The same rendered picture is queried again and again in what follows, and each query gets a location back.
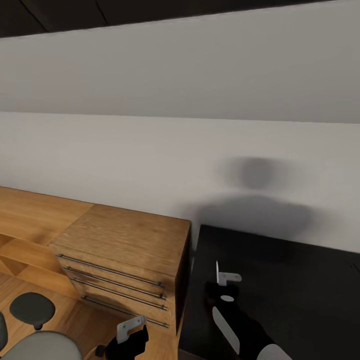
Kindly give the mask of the swivel chair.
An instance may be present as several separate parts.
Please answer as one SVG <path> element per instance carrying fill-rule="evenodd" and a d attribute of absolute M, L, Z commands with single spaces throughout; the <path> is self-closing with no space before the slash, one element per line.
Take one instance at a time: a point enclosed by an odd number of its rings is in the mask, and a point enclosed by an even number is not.
<path fill-rule="evenodd" d="M 35 332 L 14 345 L 0 360 L 88 360 L 95 353 L 102 357 L 104 345 L 95 345 L 86 356 L 79 344 L 70 336 L 53 330 L 42 330 L 56 312 L 56 306 L 47 297 L 26 292 L 16 297 L 9 312 L 17 320 L 33 325 Z M 0 311 L 0 352 L 8 343 L 8 330 L 4 314 Z"/>

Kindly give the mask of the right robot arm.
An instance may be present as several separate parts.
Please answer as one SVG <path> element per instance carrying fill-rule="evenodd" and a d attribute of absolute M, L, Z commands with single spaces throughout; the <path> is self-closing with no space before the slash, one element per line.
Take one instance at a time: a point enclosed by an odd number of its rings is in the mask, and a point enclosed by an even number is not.
<path fill-rule="evenodd" d="M 240 282 L 238 273 L 217 272 L 218 282 L 206 282 L 205 292 L 215 299 L 212 316 L 224 337 L 242 360 L 293 360 L 236 303 L 239 288 L 227 282 Z"/>

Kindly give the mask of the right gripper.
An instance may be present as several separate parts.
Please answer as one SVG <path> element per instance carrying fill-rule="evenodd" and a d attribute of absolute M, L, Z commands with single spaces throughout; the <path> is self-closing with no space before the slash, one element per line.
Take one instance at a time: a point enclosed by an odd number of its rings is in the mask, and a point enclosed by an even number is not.
<path fill-rule="evenodd" d="M 226 286 L 219 285 L 218 282 L 206 282 L 205 284 L 205 292 L 208 292 L 208 297 L 210 299 L 215 299 L 217 294 L 221 291 L 226 291 L 232 295 L 232 297 L 235 299 L 235 302 L 237 301 L 237 296 L 239 296 L 239 288 L 235 286 L 234 284 L 226 284 Z"/>

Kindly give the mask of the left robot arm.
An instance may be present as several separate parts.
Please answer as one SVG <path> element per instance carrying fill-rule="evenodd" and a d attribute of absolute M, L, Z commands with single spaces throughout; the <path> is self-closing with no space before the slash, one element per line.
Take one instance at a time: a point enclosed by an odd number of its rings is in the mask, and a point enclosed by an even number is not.
<path fill-rule="evenodd" d="M 105 347 L 107 360 L 135 360 L 135 357 L 145 352 L 145 343 L 149 341 L 146 325 L 147 317 L 143 314 L 117 325 L 117 340 Z M 143 326 L 143 330 L 129 334 L 128 332 Z"/>

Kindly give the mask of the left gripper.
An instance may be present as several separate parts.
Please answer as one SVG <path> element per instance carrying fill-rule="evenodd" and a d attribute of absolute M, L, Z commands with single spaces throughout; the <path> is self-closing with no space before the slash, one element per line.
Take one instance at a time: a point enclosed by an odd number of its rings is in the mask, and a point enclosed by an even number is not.
<path fill-rule="evenodd" d="M 113 358 L 121 351 L 131 353 L 133 360 L 135 357 L 145 352 L 145 343 L 149 341 L 149 334 L 146 325 L 143 330 L 130 334 L 129 338 L 123 343 L 118 344 L 116 337 L 105 347 L 105 357 L 107 360 Z"/>

